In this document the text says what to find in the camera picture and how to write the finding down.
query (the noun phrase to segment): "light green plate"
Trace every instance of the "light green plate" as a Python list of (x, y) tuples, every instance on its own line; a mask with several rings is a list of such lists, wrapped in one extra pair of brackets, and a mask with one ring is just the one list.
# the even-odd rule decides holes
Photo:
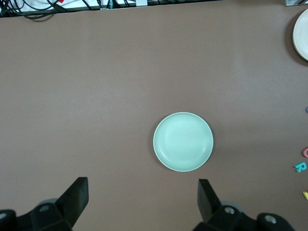
[(166, 167), (187, 172), (208, 160), (213, 150), (213, 134), (201, 117), (178, 112), (160, 122), (153, 145), (157, 158)]

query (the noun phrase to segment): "plate rim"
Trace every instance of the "plate rim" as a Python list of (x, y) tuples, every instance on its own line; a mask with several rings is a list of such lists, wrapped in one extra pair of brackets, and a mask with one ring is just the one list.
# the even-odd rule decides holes
[(307, 56), (305, 56), (299, 49), (298, 49), (298, 44), (296, 45), (296, 39), (295, 39), (295, 37), (297, 36), (296, 35), (296, 31), (295, 30), (297, 30), (298, 29), (298, 27), (299, 27), (299, 24), (300, 24), (300, 20), (302, 20), (304, 17), (306, 17), (306, 16), (308, 16), (308, 9), (306, 9), (306, 10), (304, 10), (302, 13), (301, 13), (301, 15), (298, 17), (298, 19), (297, 19), (297, 21), (295, 22), (295, 25), (294, 25), (294, 28), (293, 28), (293, 44), (294, 44), (294, 47), (295, 47), (295, 50), (297, 51), (297, 53), (303, 58), (303, 59), (305, 59), (305, 60), (307, 60), (308, 61), (308, 54), (307, 54)]
[[(178, 169), (174, 169), (174, 168), (172, 168), (172, 167), (169, 167), (168, 165), (166, 165), (166, 164), (159, 158), (159, 156), (157, 155), (156, 149), (155, 149), (155, 144), (154, 144), (154, 142), (155, 142), (155, 135), (156, 135), (156, 132), (157, 132), (158, 128), (159, 128), (159, 127), (161, 126), (161, 124), (162, 124), (165, 120), (167, 120), (169, 117), (174, 116), (174, 115), (177, 115), (177, 114), (189, 114), (189, 115), (191, 115), (191, 116), (196, 116), (196, 117), (200, 118), (200, 119), (206, 124), (206, 126), (207, 126), (208, 129), (209, 129), (209, 131), (211, 132), (211, 141), (212, 141), (211, 143), (212, 143), (212, 146), (211, 146), (209, 155), (208, 155), (208, 157), (206, 158), (206, 160), (205, 160), (202, 164), (200, 164), (199, 166), (197, 166), (197, 167), (195, 167), (195, 168), (193, 168), (193, 169), (189, 169), (189, 170), (178, 170)], [(201, 167), (202, 165), (204, 165), (204, 163), (210, 158), (210, 156), (211, 156), (211, 154), (212, 154), (212, 152), (213, 152), (213, 148), (214, 148), (214, 136), (213, 136), (213, 132), (212, 132), (211, 127), (208, 125), (208, 123), (207, 123), (202, 117), (200, 117), (200, 116), (198, 116), (198, 115), (196, 115), (196, 114), (194, 114), (194, 113), (191, 113), (191, 112), (176, 112), (176, 113), (172, 113), (172, 114), (166, 116), (166, 117), (165, 117), (162, 121), (160, 121), (160, 123), (157, 125), (157, 127), (156, 127), (156, 129), (155, 129), (155, 132), (154, 132), (154, 135), (153, 135), (153, 148), (154, 148), (154, 152), (155, 152), (155, 155), (156, 155), (156, 157), (158, 158), (158, 160), (159, 160), (164, 166), (166, 166), (167, 168), (169, 168), (169, 169), (171, 169), (171, 170), (174, 170), (174, 171), (177, 171), (177, 172), (190, 172), (190, 171), (196, 170), (197, 168), (200, 168), (200, 167)]]

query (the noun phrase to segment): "red object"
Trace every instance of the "red object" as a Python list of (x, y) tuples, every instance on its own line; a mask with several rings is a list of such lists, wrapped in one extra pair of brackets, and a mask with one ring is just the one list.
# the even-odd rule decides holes
[(305, 148), (304, 150), (302, 150), (302, 155), (303, 155), (303, 157), (307, 157), (308, 158), (308, 147)]

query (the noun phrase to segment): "white plate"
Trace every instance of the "white plate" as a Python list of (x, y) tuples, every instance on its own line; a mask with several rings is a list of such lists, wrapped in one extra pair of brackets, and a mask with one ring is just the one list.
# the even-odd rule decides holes
[(213, 134), (201, 117), (179, 112), (160, 122), (153, 145), (157, 158), (166, 167), (187, 172), (208, 160), (213, 149)]
[(295, 23), (293, 43), (300, 56), (308, 60), (308, 10), (305, 10)]

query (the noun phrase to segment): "plate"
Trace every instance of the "plate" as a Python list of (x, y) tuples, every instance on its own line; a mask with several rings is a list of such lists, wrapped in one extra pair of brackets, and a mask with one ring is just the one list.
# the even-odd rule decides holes
[(179, 172), (202, 166), (213, 150), (213, 134), (199, 116), (178, 112), (167, 116), (157, 126), (153, 146), (157, 158), (166, 167)]
[(308, 60), (308, 10), (305, 10), (295, 23), (293, 43), (300, 56)]

